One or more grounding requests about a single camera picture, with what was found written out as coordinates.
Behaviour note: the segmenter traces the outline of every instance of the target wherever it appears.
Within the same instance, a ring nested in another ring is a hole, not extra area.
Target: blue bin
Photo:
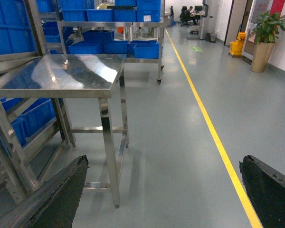
[[[136,0],[115,0],[116,6],[136,6]]]
[[[0,24],[29,27],[23,0],[0,0]]]
[[[88,21],[113,21],[112,9],[87,9]]]
[[[22,101],[23,98],[5,98],[4,100],[1,100],[4,110],[7,112],[12,107],[14,107],[16,104],[18,104],[20,101]]]
[[[127,54],[128,40],[113,41],[104,43],[104,53],[106,54]]]
[[[13,121],[11,124],[14,128],[15,134],[19,140],[19,143],[21,146],[24,146],[27,143],[25,130],[24,130],[24,119],[23,118],[17,118]]]
[[[157,40],[133,40],[130,41],[128,43],[128,47],[129,47],[129,54],[133,54],[134,55],[134,47],[137,44],[155,44],[157,42]]]
[[[158,58],[159,44],[137,44],[134,54],[135,58]]]
[[[83,35],[85,42],[89,43],[106,43],[114,40],[114,31],[90,30]]]
[[[137,21],[136,10],[134,9],[114,9],[114,21],[135,22]]]
[[[157,11],[161,10],[161,0],[137,0],[137,10]]]
[[[36,46],[29,28],[0,25],[0,55],[32,51]]]
[[[44,36],[48,43],[60,43],[60,35],[58,30],[57,22],[46,22],[42,25]],[[63,27],[63,36],[64,39],[67,38],[73,33],[73,27]]]
[[[38,11],[41,13],[54,12],[55,5],[53,0],[37,0]]]
[[[79,42],[68,47],[70,54],[102,54],[103,44]]]
[[[87,21],[85,9],[62,10],[62,15],[65,21]]]
[[[41,129],[51,119],[55,118],[54,107],[49,98],[40,98],[32,104],[19,118],[24,119],[26,137]]]
[[[62,10],[94,9],[94,0],[60,0]]]
[[[159,22],[161,21],[161,12],[158,11],[137,11],[138,22]]]

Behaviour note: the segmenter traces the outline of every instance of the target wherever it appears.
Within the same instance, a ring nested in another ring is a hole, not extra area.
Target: glass door
[[[256,27],[254,23],[256,23],[259,15],[271,9],[272,3],[273,0],[253,0],[246,27],[246,39],[242,51],[242,55],[249,59],[252,59],[255,49],[254,36],[250,37],[252,30]]]

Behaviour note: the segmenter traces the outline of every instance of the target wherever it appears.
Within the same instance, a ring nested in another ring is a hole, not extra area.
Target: tan planter
[[[251,71],[264,72],[275,43],[258,43],[253,53]]]

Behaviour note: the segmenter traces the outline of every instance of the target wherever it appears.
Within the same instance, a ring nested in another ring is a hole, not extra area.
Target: green floor marking
[[[203,50],[200,47],[191,47],[192,51],[195,52],[203,52]]]

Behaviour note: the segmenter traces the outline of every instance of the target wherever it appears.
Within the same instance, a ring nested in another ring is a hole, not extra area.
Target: computer monitor
[[[194,11],[202,11],[203,10],[203,6],[194,6]]]

